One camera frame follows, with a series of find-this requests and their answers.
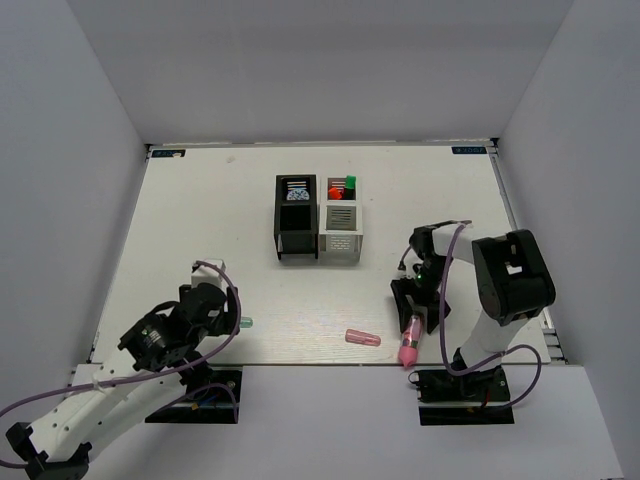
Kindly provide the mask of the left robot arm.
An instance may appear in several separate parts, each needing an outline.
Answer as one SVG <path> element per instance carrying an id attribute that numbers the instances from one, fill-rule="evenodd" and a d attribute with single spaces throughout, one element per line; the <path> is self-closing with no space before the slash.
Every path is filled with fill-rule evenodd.
<path id="1" fill-rule="evenodd" d="M 183 285 L 179 298 L 148 311 L 120 338 L 89 383 L 62 390 L 64 400 L 6 432 L 30 479 L 81 479 L 90 462 L 147 417 L 177 403 L 227 395 L 227 381 L 198 347 L 208 337 L 238 334 L 241 303 L 235 286 Z"/>

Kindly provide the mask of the orange cap black highlighter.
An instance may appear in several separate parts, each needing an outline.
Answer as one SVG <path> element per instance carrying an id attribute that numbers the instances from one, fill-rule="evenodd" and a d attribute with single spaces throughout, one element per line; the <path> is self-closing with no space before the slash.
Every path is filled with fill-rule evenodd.
<path id="1" fill-rule="evenodd" d="M 331 187 L 328 189 L 329 200 L 341 200 L 343 198 L 343 190 L 338 187 Z"/>

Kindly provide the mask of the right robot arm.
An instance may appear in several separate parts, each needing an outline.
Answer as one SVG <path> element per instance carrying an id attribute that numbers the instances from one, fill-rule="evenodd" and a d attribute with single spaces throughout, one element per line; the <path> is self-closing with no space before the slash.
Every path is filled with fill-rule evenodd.
<path id="1" fill-rule="evenodd" d="M 444 332 L 451 312 L 446 300 L 450 267 L 455 260 L 474 267 L 480 315 L 447 370 L 453 390 L 475 398 L 488 385 L 485 371 L 500 366 L 517 333 L 555 302 L 555 286 L 535 236 L 526 229 L 495 233 L 469 220 L 449 220 L 415 228 L 407 250 L 419 262 L 411 276 L 390 284 L 401 332 L 417 314 L 424 316 L 428 334 Z"/>

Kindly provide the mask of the pink glue bottle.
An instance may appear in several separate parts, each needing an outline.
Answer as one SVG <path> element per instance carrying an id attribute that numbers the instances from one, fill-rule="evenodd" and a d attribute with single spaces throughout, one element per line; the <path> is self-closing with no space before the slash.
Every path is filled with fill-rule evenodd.
<path id="1" fill-rule="evenodd" d="M 417 362 L 423 326 L 423 315 L 415 313 L 409 318 L 408 325 L 402 334 L 397 358 L 405 369 L 410 368 Z"/>

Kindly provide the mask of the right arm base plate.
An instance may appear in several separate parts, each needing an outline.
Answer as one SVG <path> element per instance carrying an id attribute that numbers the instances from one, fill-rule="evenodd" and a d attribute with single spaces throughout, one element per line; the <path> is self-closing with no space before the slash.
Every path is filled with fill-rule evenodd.
<path id="1" fill-rule="evenodd" d="M 421 426 L 484 426 L 515 423 L 511 394 L 502 367 L 452 376 L 444 369 L 415 370 L 408 375 L 416 388 Z"/>

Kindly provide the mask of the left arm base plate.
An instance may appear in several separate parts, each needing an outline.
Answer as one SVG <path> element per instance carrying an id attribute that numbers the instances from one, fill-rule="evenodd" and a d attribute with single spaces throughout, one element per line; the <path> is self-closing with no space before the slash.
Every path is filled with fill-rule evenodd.
<path id="1" fill-rule="evenodd" d="M 209 381 L 216 386 L 181 399 L 149 415 L 147 424 L 233 425 L 240 413 L 242 368 L 212 368 Z"/>

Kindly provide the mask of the green cap black highlighter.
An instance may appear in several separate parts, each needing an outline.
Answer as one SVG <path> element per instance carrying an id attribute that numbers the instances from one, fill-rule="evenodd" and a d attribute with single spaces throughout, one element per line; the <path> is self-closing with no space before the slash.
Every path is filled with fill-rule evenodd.
<path id="1" fill-rule="evenodd" d="M 344 189 L 342 193 L 343 200 L 354 200 L 356 197 L 356 177 L 347 175 L 345 177 Z"/>

